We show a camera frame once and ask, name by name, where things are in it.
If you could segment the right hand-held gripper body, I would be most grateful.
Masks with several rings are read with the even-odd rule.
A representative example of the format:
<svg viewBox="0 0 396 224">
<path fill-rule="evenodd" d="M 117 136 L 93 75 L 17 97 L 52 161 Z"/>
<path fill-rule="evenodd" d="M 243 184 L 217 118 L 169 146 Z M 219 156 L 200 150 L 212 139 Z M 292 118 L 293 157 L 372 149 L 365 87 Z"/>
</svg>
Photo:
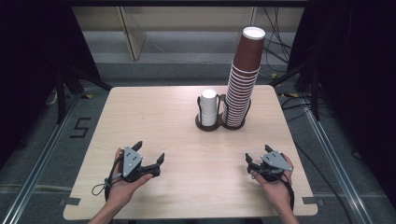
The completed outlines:
<svg viewBox="0 0 396 224">
<path fill-rule="evenodd" d="M 254 161 L 252 164 L 248 164 L 247 172 L 250 174 L 251 171 L 255 171 L 268 182 L 280 180 L 285 171 L 293 171 L 284 155 L 278 151 L 261 155 L 261 160 L 260 164 L 256 164 Z"/>
</svg>

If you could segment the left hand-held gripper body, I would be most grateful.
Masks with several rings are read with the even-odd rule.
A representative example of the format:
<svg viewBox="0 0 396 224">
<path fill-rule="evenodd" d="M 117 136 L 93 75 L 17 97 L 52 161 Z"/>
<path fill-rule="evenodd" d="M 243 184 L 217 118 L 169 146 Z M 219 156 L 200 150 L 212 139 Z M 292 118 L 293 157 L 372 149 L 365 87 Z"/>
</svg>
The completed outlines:
<svg viewBox="0 0 396 224">
<path fill-rule="evenodd" d="M 143 166 L 142 161 L 143 157 L 137 151 L 132 147 L 126 147 L 122 153 L 121 178 L 132 183 L 144 175 L 159 176 L 161 174 L 161 159 L 148 166 Z"/>
</svg>

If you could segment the black double cup holder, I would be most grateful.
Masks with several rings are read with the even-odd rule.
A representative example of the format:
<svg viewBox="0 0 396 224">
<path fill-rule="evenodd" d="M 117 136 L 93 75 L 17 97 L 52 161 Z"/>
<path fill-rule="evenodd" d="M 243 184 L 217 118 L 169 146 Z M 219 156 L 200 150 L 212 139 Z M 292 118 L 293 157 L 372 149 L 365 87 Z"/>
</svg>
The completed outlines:
<svg viewBox="0 0 396 224">
<path fill-rule="evenodd" d="M 223 127 L 227 130 L 239 130 L 246 122 L 246 117 L 251 106 L 251 101 L 248 101 L 247 108 L 243 116 L 239 120 L 231 118 L 231 110 L 228 108 L 226 102 L 226 95 L 215 96 L 215 114 L 210 116 L 204 115 L 204 97 L 198 96 L 196 103 L 198 105 L 198 114 L 195 116 L 195 125 L 204 132 L 215 131 L 218 127 Z"/>
</svg>

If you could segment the stack of white paper cups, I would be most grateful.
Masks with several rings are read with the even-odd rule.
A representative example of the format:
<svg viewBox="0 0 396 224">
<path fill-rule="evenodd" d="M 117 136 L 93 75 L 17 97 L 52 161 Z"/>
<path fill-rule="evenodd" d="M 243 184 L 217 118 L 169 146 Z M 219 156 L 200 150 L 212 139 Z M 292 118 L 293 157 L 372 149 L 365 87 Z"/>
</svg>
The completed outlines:
<svg viewBox="0 0 396 224">
<path fill-rule="evenodd" d="M 203 126 L 212 126 L 216 123 L 217 118 L 217 93 L 214 90 L 207 89 L 202 91 L 200 96 L 201 124 Z"/>
</svg>

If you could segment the stack of brown paper cups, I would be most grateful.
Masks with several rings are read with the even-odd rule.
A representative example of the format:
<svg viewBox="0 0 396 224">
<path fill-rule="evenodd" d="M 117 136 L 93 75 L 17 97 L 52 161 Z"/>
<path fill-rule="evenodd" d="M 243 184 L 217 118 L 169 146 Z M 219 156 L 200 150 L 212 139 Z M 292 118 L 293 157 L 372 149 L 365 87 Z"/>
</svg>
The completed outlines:
<svg viewBox="0 0 396 224">
<path fill-rule="evenodd" d="M 243 29 L 233 57 L 222 112 L 223 125 L 239 129 L 250 108 L 250 97 L 261 69 L 265 32 L 249 26 Z"/>
</svg>

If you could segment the person's left hand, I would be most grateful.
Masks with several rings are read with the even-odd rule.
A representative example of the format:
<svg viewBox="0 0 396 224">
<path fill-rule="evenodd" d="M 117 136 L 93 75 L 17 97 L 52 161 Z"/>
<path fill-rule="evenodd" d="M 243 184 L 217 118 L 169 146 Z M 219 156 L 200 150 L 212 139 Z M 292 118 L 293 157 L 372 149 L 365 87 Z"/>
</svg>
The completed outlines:
<svg viewBox="0 0 396 224">
<path fill-rule="evenodd" d="M 153 175 L 151 174 L 143 175 L 132 183 L 118 178 L 110 188 L 108 198 L 106 200 L 106 206 L 109 206 L 112 209 L 121 210 L 123 206 L 132 200 L 137 189 L 149 182 L 152 177 Z"/>
</svg>

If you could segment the person's right hand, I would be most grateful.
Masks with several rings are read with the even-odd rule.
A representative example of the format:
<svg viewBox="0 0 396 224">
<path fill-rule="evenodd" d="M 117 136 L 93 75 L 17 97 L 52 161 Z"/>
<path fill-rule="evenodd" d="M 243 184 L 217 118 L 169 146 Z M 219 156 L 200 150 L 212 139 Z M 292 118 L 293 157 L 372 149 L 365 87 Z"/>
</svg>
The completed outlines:
<svg viewBox="0 0 396 224">
<path fill-rule="evenodd" d="M 253 179 L 255 179 L 264 191 L 264 195 L 275 208 L 280 212 L 292 211 L 290 205 L 290 193 L 285 183 L 291 185 L 292 172 L 285 171 L 280 180 L 274 182 L 266 181 L 261 175 L 255 171 L 250 172 Z"/>
</svg>

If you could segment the black metal stand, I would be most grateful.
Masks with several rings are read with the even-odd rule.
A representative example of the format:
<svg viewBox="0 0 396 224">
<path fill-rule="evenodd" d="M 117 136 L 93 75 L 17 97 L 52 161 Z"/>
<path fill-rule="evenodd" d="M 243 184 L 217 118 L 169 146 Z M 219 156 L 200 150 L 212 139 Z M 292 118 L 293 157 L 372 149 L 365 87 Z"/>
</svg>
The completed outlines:
<svg viewBox="0 0 396 224">
<path fill-rule="evenodd" d="M 83 93 L 83 87 L 80 83 L 81 79 L 88 80 L 92 84 L 110 91 L 112 86 L 102 81 L 99 77 L 91 76 L 90 74 L 78 69 L 74 66 L 62 66 L 58 69 L 56 74 L 56 92 L 58 103 L 58 120 L 60 123 L 66 115 L 66 102 L 64 88 L 67 87 L 72 94 Z"/>
<path fill-rule="evenodd" d="M 316 59 L 306 59 L 303 63 L 289 70 L 282 77 L 276 78 L 270 83 L 270 86 L 275 87 L 284 81 L 298 75 L 295 82 L 294 89 L 297 92 L 305 91 L 307 88 L 311 90 L 311 111 L 316 120 L 319 120 L 318 113 L 318 71 L 316 69 Z"/>
</svg>

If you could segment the metal floor rail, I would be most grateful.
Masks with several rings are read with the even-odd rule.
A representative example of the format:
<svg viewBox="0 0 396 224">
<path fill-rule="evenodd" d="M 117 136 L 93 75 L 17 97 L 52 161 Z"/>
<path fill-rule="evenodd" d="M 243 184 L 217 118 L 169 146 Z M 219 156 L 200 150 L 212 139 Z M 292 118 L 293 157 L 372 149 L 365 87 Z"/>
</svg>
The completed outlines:
<svg viewBox="0 0 396 224">
<path fill-rule="evenodd" d="M 345 194 L 345 197 L 351 207 L 353 214 L 355 215 L 359 224 L 374 224 L 361 196 L 357 192 L 356 188 L 352 184 L 347 171 L 337 156 L 333 145 L 326 134 L 321 123 L 315 118 L 313 108 L 309 106 L 306 110 L 307 118 L 319 140 L 319 143 L 324 150 L 324 153 L 329 161 L 330 166 L 337 178 L 340 188 Z"/>
<path fill-rule="evenodd" d="M 34 166 L 28 170 L 28 176 L 24 180 L 23 184 L 20 187 L 16 187 L 17 196 L 15 197 L 12 205 L 8 208 L 5 217 L 0 221 L 0 224 L 18 223 L 26 205 L 33 195 L 38 180 L 42 176 L 50 157 L 61 138 L 64 126 L 69 120 L 78 99 L 79 97 L 76 95 L 70 97 L 64 116 L 54 124 L 50 136 L 46 141 L 46 145 L 40 149 L 40 154 L 37 157 Z"/>
</svg>

